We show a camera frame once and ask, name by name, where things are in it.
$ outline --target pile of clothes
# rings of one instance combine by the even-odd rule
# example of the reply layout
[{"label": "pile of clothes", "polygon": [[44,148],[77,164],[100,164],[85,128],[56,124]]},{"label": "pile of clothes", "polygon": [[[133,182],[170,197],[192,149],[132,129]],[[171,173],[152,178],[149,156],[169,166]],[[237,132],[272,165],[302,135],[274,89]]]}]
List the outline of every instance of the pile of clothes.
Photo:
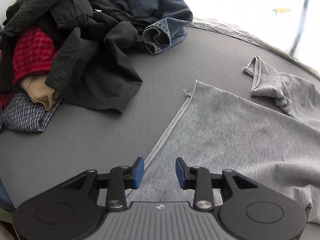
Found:
[{"label": "pile of clothes", "polygon": [[17,0],[0,40],[0,128],[43,131],[62,99],[123,112],[142,79],[125,51],[183,41],[183,0]]}]

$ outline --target circular cover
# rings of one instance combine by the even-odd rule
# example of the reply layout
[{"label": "circular cover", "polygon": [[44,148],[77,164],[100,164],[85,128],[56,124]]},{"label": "circular cover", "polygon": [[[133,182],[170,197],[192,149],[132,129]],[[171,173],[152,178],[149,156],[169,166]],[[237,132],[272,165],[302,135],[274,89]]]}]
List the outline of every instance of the circular cover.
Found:
[{"label": "circular cover", "polygon": [[21,239],[70,240],[84,237],[97,226],[97,204],[79,190],[55,189],[18,207],[13,224]]},{"label": "circular cover", "polygon": [[245,189],[221,206],[225,228],[245,240],[298,239],[307,222],[303,208],[277,192],[257,193]]}]

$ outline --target blue checkered fabric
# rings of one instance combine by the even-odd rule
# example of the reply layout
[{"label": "blue checkered fabric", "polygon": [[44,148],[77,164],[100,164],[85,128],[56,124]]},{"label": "blue checkered fabric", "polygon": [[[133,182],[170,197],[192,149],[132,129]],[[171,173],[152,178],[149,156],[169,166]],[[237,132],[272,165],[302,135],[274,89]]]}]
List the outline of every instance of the blue checkered fabric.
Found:
[{"label": "blue checkered fabric", "polygon": [[61,102],[60,97],[56,104],[46,111],[44,105],[33,103],[28,94],[18,88],[9,104],[0,109],[0,129],[3,124],[11,130],[43,132]]}]

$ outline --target gray tabletop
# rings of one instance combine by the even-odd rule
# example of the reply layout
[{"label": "gray tabletop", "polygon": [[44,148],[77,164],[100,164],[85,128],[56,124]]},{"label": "gray tabletop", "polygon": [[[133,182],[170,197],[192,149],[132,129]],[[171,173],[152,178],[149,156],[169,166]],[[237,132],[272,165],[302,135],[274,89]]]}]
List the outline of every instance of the gray tabletop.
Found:
[{"label": "gray tabletop", "polygon": [[64,102],[41,134],[3,130],[0,176],[16,207],[84,170],[104,173],[146,158],[185,101],[183,89],[196,79],[280,111],[272,99],[250,96],[252,78],[242,68],[255,56],[320,90],[315,77],[265,49],[205,30],[187,32],[185,41],[165,53],[129,54],[144,83],[124,114]]}]

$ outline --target black jacket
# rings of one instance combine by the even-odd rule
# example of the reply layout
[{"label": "black jacket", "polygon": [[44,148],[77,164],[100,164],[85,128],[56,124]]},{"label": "black jacket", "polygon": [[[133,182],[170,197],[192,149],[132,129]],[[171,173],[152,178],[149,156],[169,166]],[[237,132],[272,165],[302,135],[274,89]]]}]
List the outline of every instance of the black jacket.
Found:
[{"label": "black jacket", "polygon": [[123,50],[148,23],[108,0],[18,0],[6,12],[0,49],[0,92],[13,91],[12,55],[20,33],[40,26],[61,44],[46,84],[73,104],[123,111],[142,84]]}]

